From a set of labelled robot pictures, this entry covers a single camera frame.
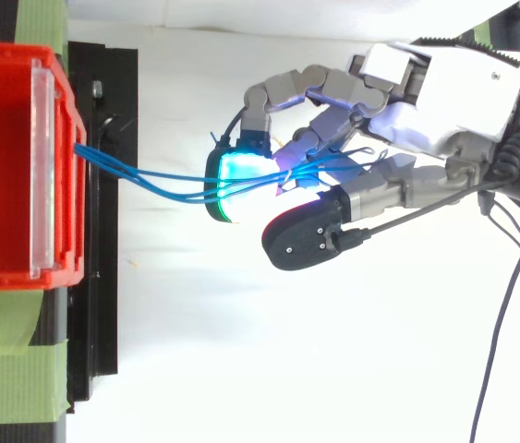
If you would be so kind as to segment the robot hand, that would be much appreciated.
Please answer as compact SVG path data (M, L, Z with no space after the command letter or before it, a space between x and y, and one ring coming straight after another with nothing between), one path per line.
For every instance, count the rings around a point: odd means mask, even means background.
M316 266L362 245L389 209L400 223L520 174L508 134L520 68L476 44L378 43L345 70L307 66L263 80L208 156L203 203L219 222L266 213L278 269Z

